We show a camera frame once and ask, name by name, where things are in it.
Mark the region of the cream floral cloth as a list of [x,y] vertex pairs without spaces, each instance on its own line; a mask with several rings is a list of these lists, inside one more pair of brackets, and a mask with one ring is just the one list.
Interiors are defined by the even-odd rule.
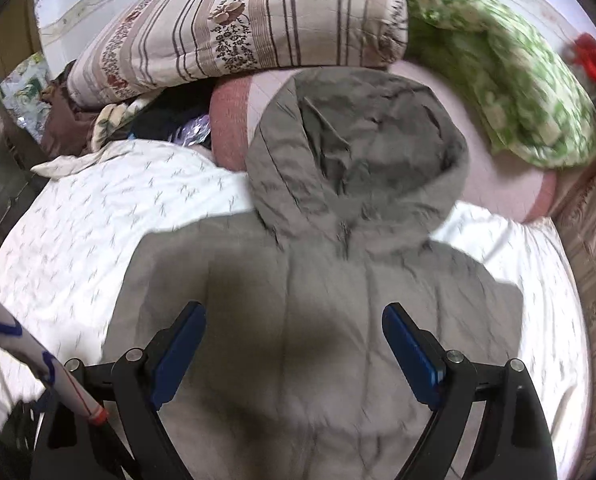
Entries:
[[130,103],[122,102],[106,105],[99,113],[92,127],[89,149],[99,152],[123,127],[143,112],[160,94],[162,89],[149,91],[138,96]]

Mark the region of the grey hooded puffer jacket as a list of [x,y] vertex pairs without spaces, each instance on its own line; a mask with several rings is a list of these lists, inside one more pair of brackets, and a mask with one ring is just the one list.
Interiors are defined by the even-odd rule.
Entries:
[[461,197],[464,136],[428,87],[328,67],[289,79],[247,155],[253,209],[139,242],[104,356],[207,329],[165,428],[197,479],[391,479],[427,424],[381,330],[398,302],[443,347],[502,364],[522,294],[430,234]]

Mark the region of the maroon garment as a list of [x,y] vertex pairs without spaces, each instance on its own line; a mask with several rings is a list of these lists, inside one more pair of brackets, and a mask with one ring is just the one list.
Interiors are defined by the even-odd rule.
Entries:
[[99,113],[83,110],[71,99],[66,83],[74,64],[75,61],[66,64],[63,72],[40,94],[40,100],[50,107],[40,140],[40,147],[49,159],[90,152],[92,129]]

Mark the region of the striped floral folded quilt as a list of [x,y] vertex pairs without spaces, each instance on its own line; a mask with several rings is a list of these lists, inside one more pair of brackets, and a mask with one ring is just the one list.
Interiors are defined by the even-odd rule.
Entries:
[[138,0],[76,59],[83,108],[251,70],[380,68],[402,58],[406,0]]

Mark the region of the green white floral cloth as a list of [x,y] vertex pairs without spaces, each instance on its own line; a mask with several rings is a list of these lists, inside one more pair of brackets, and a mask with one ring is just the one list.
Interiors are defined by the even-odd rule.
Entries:
[[596,108],[540,32],[498,0],[406,0],[413,62],[472,103],[494,153],[541,168],[596,156]]

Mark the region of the white leaf-print bed sheet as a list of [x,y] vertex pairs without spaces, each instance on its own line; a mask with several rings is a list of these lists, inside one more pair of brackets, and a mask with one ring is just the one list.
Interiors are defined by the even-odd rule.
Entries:
[[[100,360],[130,257],[145,234],[252,207],[248,179],[191,148],[121,141],[38,167],[46,186],[0,248],[0,302],[56,358]],[[457,203],[433,238],[522,292],[519,356],[551,431],[557,473],[572,478],[591,396],[581,301],[550,219],[528,224]]]

